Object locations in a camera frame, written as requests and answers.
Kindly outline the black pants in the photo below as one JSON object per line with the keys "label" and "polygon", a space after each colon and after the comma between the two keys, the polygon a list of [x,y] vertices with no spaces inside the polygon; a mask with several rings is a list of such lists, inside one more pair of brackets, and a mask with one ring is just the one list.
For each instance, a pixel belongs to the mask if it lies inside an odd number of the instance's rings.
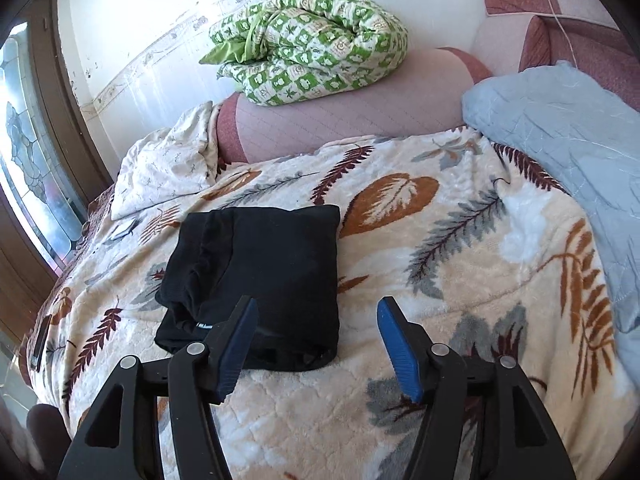
{"label": "black pants", "polygon": [[328,365],[340,331],[340,221],[334,205],[188,214],[155,294],[166,309],[155,344],[176,353],[203,340],[249,296],[259,318],[245,368],[306,372]]}

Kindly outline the leaf-patterned fleece blanket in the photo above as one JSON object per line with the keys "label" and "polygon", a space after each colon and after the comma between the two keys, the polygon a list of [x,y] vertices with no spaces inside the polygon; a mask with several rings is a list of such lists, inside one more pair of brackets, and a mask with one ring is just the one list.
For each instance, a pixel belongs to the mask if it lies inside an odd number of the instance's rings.
{"label": "leaf-patterned fleece blanket", "polygon": [[578,478],[622,456],[639,399],[587,217],[531,159],[470,128],[234,164],[212,188],[138,212],[122,238],[104,194],[41,309],[51,325],[29,372],[38,399],[75,432],[123,356],[164,356],[154,294],[189,214],[313,204],[341,211],[337,357],[314,372],[241,375],[214,411],[234,478],[401,477],[422,411],[401,393],[376,326],[384,296],[462,356],[518,362]]}

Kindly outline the white floral pillow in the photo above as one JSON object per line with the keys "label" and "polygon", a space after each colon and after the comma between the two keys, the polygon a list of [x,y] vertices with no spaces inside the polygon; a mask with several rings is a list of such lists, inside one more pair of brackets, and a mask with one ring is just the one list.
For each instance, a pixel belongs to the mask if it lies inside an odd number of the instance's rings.
{"label": "white floral pillow", "polygon": [[122,160],[111,208],[113,220],[210,188],[218,168],[219,106],[207,101],[175,125],[137,141]]}

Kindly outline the stained glass window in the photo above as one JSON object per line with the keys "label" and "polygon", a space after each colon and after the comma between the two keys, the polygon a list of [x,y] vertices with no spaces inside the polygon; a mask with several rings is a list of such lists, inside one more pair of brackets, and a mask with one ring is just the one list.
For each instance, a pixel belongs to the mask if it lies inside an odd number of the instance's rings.
{"label": "stained glass window", "polygon": [[1,188],[37,252],[60,274],[79,244],[86,208],[39,103],[29,39],[21,22],[1,47]]}

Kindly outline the light blue quilted blanket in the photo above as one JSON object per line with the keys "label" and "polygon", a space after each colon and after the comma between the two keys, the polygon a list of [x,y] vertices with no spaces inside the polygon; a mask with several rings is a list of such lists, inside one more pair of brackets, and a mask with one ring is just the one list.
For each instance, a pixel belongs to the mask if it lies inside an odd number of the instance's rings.
{"label": "light blue quilted blanket", "polygon": [[585,209],[615,323],[639,333],[639,114],[567,62],[495,76],[462,96],[464,121],[541,164]]}

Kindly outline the pink quilted bolster cushion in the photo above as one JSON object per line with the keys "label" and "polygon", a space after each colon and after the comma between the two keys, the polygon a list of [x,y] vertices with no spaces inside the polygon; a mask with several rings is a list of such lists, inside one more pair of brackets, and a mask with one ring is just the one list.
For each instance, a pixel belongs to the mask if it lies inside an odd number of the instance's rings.
{"label": "pink quilted bolster cushion", "polygon": [[310,153],[354,136],[412,136],[463,124],[461,97],[491,71],[455,48],[413,50],[390,76],[366,88],[306,102],[258,106],[232,94],[216,119],[224,162],[263,162]]}

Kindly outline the green white patterned quilt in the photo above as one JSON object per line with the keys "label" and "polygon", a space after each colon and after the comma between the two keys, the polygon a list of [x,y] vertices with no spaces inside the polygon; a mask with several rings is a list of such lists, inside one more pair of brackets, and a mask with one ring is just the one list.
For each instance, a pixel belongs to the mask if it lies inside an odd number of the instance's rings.
{"label": "green white patterned quilt", "polygon": [[371,0],[265,0],[227,15],[209,32],[200,63],[260,106],[359,90],[404,62],[408,30]]}

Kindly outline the pink quilted corner cushion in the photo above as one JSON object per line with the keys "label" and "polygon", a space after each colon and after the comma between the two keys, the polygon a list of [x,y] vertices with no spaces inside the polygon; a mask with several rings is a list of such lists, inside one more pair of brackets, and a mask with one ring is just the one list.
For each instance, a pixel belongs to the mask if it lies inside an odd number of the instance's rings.
{"label": "pink quilted corner cushion", "polygon": [[639,108],[639,61],[599,0],[484,0],[472,55],[496,76],[559,61]]}

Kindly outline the brown wooden window frame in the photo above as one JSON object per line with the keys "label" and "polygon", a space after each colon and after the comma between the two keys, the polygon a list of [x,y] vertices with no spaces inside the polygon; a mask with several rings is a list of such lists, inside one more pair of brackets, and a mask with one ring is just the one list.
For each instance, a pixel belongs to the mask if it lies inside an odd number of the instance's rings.
{"label": "brown wooden window frame", "polygon": [[60,35],[56,0],[32,0],[27,18],[36,96],[53,151],[81,205],[88,205],[113,184],[72,92]]}

